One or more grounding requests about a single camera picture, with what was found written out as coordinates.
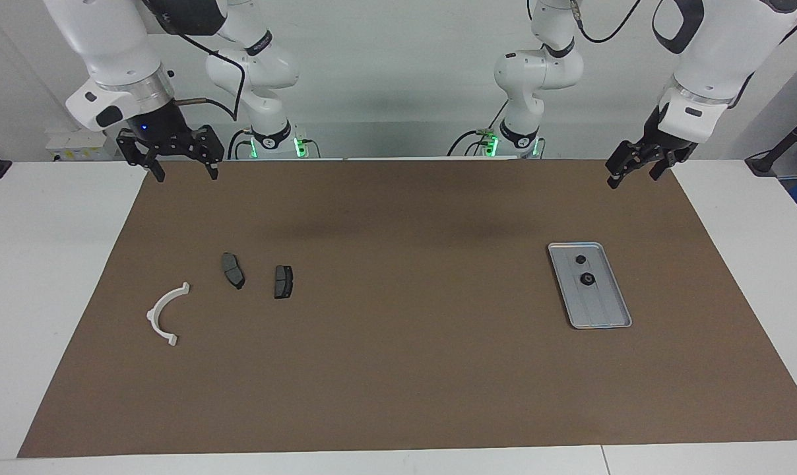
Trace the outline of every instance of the white robotic arm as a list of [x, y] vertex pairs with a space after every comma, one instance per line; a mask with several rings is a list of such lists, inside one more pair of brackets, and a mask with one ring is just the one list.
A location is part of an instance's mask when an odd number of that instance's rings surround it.
[[[224, 148], [208, 125], [190, 130], [175, 104], [161, 60], [149, 44], [132, 0], [44, 0], [90, 78], [67, 99], [67, 109], [91, 130], [126, 120], [116, 141], [130, 165], [164, 180], [157, 156], [187, 156], [217, 178]], [[141, 144], [145, 151], [139, 150]]]
[[583, 75], [569, 0], [537, 0], [533, 17], [531, 30], [541, 48], [505, 54], [495, 64], [495, 83], [507, 93], [506, 111], [494, 126], [498, 154], [529, 156], [544, 114], [536, 94], [571, 87]]
[[[218, 35], [241, 46], [218, 54], [245, 70], [241, 104], [247, 109], [257, 144], [270, 152], [295, 150], [284, 105], [272, 90], [296, 84], [299, 67], [287, 51], [272, 44], [272, 33], [254, 0], [228, 0], [228, 16]], [[205, 67], [214, 84], [238, 96], [241, 73], [237, 67], [215, 56], [208, 56]]]
[[[797, 0], [673, 0], [660, 3], [654, 33], [680, 64], [658, 105], [645, 123], [644, 135], [633, 144], [623, 141], [607, 160], [610, 187], [625, 175], [657, 162], [656, 180], [670, 166], [685, 162], [694, 148], [712, 135], [721, 115], [736, 105], [749, 79], [797, 28]], [[671, 38], [667, 30], [676, 31]]]

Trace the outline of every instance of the curved white plastic part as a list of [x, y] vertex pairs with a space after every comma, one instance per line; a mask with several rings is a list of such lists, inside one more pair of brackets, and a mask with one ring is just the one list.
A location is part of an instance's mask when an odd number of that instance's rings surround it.
[[155, 306], [146, 313], [146, 319], [148, 319], [149, 323], [152, 324], [152, 329], [155, 330], [155, 333], [166, 338], [167, 342], [170, 343], [170, 346], [175, 346], [175, 343], [178, 342], [179, 337], [172, 333], [167, 333], [166, 331], [161, 330], [161, 327], [158, 326], [158, 317], [161, 316], [161, 310], [166, 307], [167, 303], [170, 303], [176, 297], [187, 295], [188, 292], [190, 292], [190, 284], [185, 282], [180, 288], [173, 289], [172, 291], [167, 292], [167, 294], [164, 294], [164, 297], [160, 298], [157, 303], [155, 303]]

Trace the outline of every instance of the silver tray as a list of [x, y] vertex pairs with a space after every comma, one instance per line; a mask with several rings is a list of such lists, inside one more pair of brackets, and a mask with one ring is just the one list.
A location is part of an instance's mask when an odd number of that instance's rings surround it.
[[603, 246], [551, 243], [548, 253], [572, 327], [627, 328], [633, 324]]

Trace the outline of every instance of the white table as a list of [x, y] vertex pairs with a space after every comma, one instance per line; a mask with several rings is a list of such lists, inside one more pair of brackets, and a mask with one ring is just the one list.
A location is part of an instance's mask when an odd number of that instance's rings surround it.
[[[742, 162], [676, 175], [797, 382], [797, 206]], [[797, 474], [797, 442], [12, 460], [142, 179], [123, 163], [16, 163], [0, 181], [0, 473]]]

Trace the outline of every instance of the power outlet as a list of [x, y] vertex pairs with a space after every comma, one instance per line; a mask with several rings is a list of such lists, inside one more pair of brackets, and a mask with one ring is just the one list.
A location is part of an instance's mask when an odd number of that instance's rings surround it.
[[72, 133], [50, 133], [46, 153], [53, 162], [111, 162], [120, 159], [117, 145], [105, 133], [80, 130]]

